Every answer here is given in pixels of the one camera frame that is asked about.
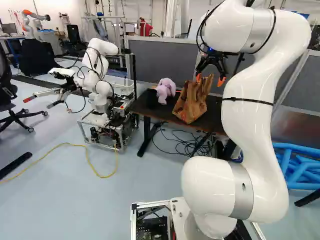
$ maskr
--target robotic arm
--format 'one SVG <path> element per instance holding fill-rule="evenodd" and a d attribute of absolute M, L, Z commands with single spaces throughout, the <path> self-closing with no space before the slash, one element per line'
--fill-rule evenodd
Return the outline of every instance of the robotic arm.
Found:
<path fill-rule="evenodd" d="M 45 16 L 40 16 L 40 15 L 37 15 L 29 10 L 23 10 L 22 11 L 22 15 L 23 15 L 23 26 L 22 26 L 22 29 L 24 31 L 27 32 L 27 36 L 31 39 L 34 39 L 35 38 L 35 35 L 34 35 L 34 29 L 29 25 L 29 18 L 28 16 L 31 16 L 35 19 L 38 19 L 40 21 L 43 21 L 43 20 L 47 20 L 47 21 L 50 21 L 51 18 L 48 14 L 46 14 Z"/>
<path fill-rule="evenodd" d="M 89 69 L 86 79 L 76 79 L 76 84 L 84 90 L 91 92 L 94 109 L 106 113 L 114 97 L 114 89 L 105 77 L 109 63 L 104 55 L 117 55 L 119 49 L 111 42 L 92 38 L 84 54 L 82 65 Z"/>
<path fill-rule="evenodd" d="M 222 2 L 200 29 L 210 48 L 255 57 L 253 65 L 228 81 L 222 99 L 222 125 L 242 149 L 243 163 L 196 156 L 182 170 L 190 213 L 206 236 L 219 239 L 235 228 L 237 219 L 272 223 L 287 212 L 289 195 L 270 122 L 279 78 L 307 48 L 311 30 L 299 14 L 253 9 L 243 0 Z"/>
<path fill-rule="evenodd" d="M 118 47 L 113 43 L 92 38 L 88 44 L 85 55 L 82 60 L 82 67 L 89 69 L 86 78 L 81 79 L 75 76 L 75 71 L 66 68 L 53 68 L 49 74 L 57 79 L 66 79 L 66 83 L 59 88 L 47 91 L 35 92 L 31 97 L 23 100 L 25 103 L 42 96 L 57 94 L 57 101 L 47 106 L 52 108 L 57 104 L 64 103 L 67 97 L 77 88 L 91 92 L 90 97 L 93 99 L 91 103 L 94 109 L 100 113 L 107 113 L 108 107 L 114 97 L 114 89 L 106 81 L 102 81 L 105 77 L 109 63 L 104 55 L 117 55 Z"/>

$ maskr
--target monitor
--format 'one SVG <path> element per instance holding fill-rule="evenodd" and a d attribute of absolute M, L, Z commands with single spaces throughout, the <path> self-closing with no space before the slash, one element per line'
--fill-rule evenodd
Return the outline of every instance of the monitor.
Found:
<path fill-rule="evenodd" d="M 17 34 L 17 28 L 15 23 L 2 23 L 1 24 L 2 31 L 5 34 Z"/>
<path fill-rule="evenodd" d="M 125 32 L 126 33 L 135 33 L 135 24 L 134 23 L 125 23 Z"/>

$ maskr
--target desk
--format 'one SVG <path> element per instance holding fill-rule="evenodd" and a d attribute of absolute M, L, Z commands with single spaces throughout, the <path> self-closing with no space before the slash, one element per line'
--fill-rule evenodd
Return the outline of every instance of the desk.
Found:
<path fill-rule="evenodd" d="M 159 104 L 156 109 L 149 109 L 147 107 L 148 92 L 145 91 L 143 94 L 141 94 L 141 96 L 138 97 L 137 100 L 132 103 L 130 111 L 138 115 L 143 115 L 144 141 L 137 153 L 139 157 L 144 155 L 150 140 L 156 134 L 157 128 L 159 128 L 161 125 L 160 123 L 156 123 L 150 129 L 151 118 L 207 132 L 207 134 L 194 148 L 193 154 L 197 151 L 197 148 L 199 148 L 208 139 L 211 133 L 219 133 L 222 135 L 226 134 L 221 123 L 221 97 L 208 95 L 206 98 L 206 113 L 199 117 L 196 121 L 186 124 L 172 114 L 172 110 L 174 109 L 179 96 L 180 93 L 177 92 L 175 97 L 167 98 L 166 105 Z"/>
<path fill-rule="evenodd" d="M 11 45 L 11 40 L 23 40 L 25 38 L 26 37 L 23 36 L 23 35 L 20 35 L 20 36 L 0 36 L 0 41 L 7 41 L 8 46 L 9 46 L 9 48 L 11 50 L 11 53 L 12 53 L 13 58 L 14 58 L 16 63 L 19 63 L 19 55 L 15 53 L 15 50 Z"/>

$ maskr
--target gray floor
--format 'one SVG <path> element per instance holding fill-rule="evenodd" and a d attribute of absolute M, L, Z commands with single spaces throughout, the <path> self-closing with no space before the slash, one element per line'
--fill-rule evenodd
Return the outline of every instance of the gray floor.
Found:
<path fill-rule="evenodd" d="M 22 99 L 44 88 L 14 80 L 12 83 L 18 86 L 18 98 L 13 101 L 17 105 L 15 111 L 43 110 L 56 99 L 46 96 L 24 104 Z M 81 96 L 71 95 L 67 101 L 75 111 L 83 106 Z M 24 152 L 32 152 L 33 157 L 12 176 L 57 144 L 84 144 L 76 121 L 89 110 L 87 105 L 83 113 L 68 114 L 66 107 L 59 104 L 49 110 L 47 118 L 40 115 L 26 119 L 26 124 L 36 130 L 32 134 L 13 123 L 0 134 L 0 168 Z M 6 116 L 6 112 L 0 113 L 0 118 Z M 165 128 L 170 137 L 170 128 Z M 110 178 L 101 179 L 93 173 L 82 148 L 62 146 L 19 178 L 0 184 L 0 239 L 130 239 L 130 204 L 181 196 L 180 173 L 187 160 L 185 156 L 162 153 L 152 144 L 143 158 L 137 157 L 142 130 L 141 127 L 135 132 L 126 152 L 118 155 L 118 171 Z M 160 134 L 154 142 L 168 152 L 174 151 L 174 145 Z M 101 174 L 112 172 L 115 153 L 88 148 L 96 169 Z M 260 225 L 266 239 L 320 239 L 320 201 L 301 208 L 293 205 L 308 193 L 291 192 L 287 216 L 280 222 Z"/>

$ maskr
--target stuffed animal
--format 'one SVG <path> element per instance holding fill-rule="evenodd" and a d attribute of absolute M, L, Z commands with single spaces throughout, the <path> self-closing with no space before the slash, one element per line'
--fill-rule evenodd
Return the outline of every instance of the stuffed animal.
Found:
<path fill-rule="evenodd" d="M 170 78 L 162 78 L 155 90 L 158 102 L 162 105 L 167 105 L 167 97 L 176 95 L 176 84 Z"/>

